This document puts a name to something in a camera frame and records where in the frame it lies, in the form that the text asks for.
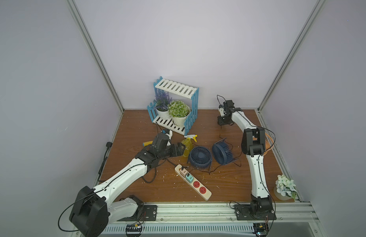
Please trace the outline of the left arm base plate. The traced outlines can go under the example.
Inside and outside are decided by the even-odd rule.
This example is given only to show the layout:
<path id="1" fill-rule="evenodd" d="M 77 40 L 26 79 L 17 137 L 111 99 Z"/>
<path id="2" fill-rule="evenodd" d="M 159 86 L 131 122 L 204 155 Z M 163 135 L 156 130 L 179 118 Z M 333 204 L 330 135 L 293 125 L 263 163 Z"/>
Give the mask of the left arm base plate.
<path id="1" fill-rule="evenodd" d="M 144 204 L 137 208 L 133 216 L 122 218 L 119 221 L 155 221 L 157 209 L 157 205 Z"/>

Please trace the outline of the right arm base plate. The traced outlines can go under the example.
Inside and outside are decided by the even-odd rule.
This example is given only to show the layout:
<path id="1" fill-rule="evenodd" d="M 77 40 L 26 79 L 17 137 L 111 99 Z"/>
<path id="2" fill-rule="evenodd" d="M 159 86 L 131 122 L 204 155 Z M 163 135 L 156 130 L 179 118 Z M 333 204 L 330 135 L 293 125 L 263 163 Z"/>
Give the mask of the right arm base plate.
<path id="1" fill-rule="evenodd" d="M 273 221 L 276 220 L 275 211 L 270 208 L 267 210 L 259 210 L 251 207 L 250 204 L 235 204 L 233 210 L 238 221 Z"/>

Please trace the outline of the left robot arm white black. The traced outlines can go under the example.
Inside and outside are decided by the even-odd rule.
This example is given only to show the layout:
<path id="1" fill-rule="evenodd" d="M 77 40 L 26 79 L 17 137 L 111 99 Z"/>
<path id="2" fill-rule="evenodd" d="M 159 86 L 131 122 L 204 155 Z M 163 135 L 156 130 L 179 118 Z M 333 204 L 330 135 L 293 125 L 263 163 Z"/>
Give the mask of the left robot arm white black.
<path id="1" fill-rule="evenodd" d="M 139 178 L 157 168 L 160 161 L 184 154 L 185 145 L 181 142 L 173 144 L 172 136 L 172 131 L 163 130 L 111 178 L 93 188 L 83 187 L 70 205 L 69 221 L 76 230 L 85 237 L 97 237 L 108 224 L 134 216 L 141 202 L 135 197 L 122 201 L 116 201 L 116 198 Z"/>

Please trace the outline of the beige power strip red sockets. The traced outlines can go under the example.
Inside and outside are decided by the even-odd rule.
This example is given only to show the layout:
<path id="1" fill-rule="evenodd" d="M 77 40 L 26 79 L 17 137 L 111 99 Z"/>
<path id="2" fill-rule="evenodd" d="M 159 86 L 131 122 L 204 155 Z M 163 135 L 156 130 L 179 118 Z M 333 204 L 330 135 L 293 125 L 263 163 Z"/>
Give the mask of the beige power strip red sockets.
<path id="1" fill-rule="evenodd" d="M 191 173 L 188 172 L 194 177 L 193 182 L 189 183 L 185 177 L 180 175 L 179 169 L 181 167 L 183 167 L 181 164 L 175 166 L 174 170 L 177 173 L 177 175 L 181 177 L 191 188 L 193 188 L 205 201 L 208 201 L 212 196 L 212 192 L 206 186 L 204 186 L 198 179 L 196 179 Z"/>

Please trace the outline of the pink USB plug adapter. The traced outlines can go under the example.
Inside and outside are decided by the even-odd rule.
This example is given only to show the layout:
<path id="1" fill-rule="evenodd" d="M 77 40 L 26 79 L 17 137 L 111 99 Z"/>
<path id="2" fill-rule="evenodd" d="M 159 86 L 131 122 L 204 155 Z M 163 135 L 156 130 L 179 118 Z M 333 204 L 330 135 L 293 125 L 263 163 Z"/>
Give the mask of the pink USB plug adapter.
<path id="1" fill-rule="evenodd" d="M 186 176 L 187 176 L 187 174 L 188 174 L 187 169 L 185 169 L 184 167 L 181 167 L 181 168 L 179 169 L 179 172 L 180 172 L 180 175 L 181 175 L 181 176 L 183 176 L 183 177 L 186 177 Z"/>

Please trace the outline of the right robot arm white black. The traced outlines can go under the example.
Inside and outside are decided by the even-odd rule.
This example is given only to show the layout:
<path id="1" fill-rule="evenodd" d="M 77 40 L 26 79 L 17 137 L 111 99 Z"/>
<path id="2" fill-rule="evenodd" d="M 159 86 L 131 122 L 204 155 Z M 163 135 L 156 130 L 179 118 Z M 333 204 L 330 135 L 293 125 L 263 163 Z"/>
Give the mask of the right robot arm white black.
<path id="1" fill-rule="evenodd" d="M 252 181 L 251 214 L 274 214 L 273 198 L 268 190 L 264 171 L 264 153 L 267 150 L 265 129 L 253 124 L 240 108 L 234 106 L 232 100 L 220 104 L 219 113 L 219 125 L 236 124 L 243 132 L 241 151 L 247 158 Z"/>

